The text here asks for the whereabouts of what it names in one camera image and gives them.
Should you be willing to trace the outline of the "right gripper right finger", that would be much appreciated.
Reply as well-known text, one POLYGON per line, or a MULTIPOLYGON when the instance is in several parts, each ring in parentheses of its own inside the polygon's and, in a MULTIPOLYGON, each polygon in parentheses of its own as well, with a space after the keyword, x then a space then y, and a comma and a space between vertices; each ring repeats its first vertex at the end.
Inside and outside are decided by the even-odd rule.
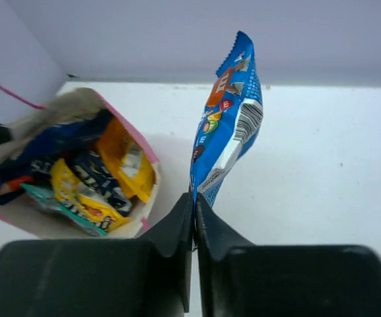
POLYGON ((261 246, 195 204, 204 316, 381 316, 381 258, 353 244, 261 246))

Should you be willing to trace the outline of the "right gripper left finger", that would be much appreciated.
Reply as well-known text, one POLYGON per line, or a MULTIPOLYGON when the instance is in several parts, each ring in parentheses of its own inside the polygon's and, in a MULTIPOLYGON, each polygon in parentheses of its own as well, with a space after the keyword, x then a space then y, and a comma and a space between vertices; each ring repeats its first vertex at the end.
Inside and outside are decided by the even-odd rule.
POLYGON ((0 316, 183 316, 192 199, 139 238, 19 240, 0 249, 0 316))

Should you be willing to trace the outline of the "pink beige paper bag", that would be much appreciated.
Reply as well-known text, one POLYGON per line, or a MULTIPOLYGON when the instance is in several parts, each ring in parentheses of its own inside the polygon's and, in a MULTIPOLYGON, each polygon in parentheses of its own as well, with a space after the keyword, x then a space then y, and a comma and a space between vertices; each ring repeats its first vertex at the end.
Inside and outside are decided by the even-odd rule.
MULTIPOLYGON (((64 92, 44 106, 35 106, 29 116, 5 125, 11 130, 12 141, 0 145, 0 164, 43 129, 74 118, 87 118, 101 110, 109 110, 114 118, 131 124, 98 92, 87 87, 64 92)), ((147 219, 161 181, 159 160, 152 148, 151 152, 155 184, 148 203, 143 203, 137 196, 126 197, 120 183, 106 168, 96 149, 96 143, 61 158, 82 183, 101 195, 120 215, 131 217, 129 223, 102 237, 133 238, 140 231, 147 229, 147 219)), ((25 192, 16 199, 0 205, 0 221, 40 238, 80 238, 89 235, 63 215, 42 211, 25 192)))

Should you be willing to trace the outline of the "yellow M&M snack packet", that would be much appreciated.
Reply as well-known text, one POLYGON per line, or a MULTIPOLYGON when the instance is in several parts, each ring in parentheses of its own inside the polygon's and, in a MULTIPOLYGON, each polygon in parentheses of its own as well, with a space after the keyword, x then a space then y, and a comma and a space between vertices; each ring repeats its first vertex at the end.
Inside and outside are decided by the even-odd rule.
POLYGON ((120 215, 101 195, 82 183, 64 159, 54 163, 50 174, 54 197, 63 214, 89 235, 106 236, 131 221, 131 217, 120 215))

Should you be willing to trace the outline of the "blue M&M snack packet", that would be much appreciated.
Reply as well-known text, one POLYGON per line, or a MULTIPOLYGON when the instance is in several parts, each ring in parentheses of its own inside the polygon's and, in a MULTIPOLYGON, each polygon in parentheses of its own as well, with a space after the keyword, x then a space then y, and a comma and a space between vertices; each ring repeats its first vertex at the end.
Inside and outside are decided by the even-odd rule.
POLYGON ((216 71, 193 144, 190 190, 213 205, 226 175, 254 144, 263 120, 254 44, 239 31, 216 71))

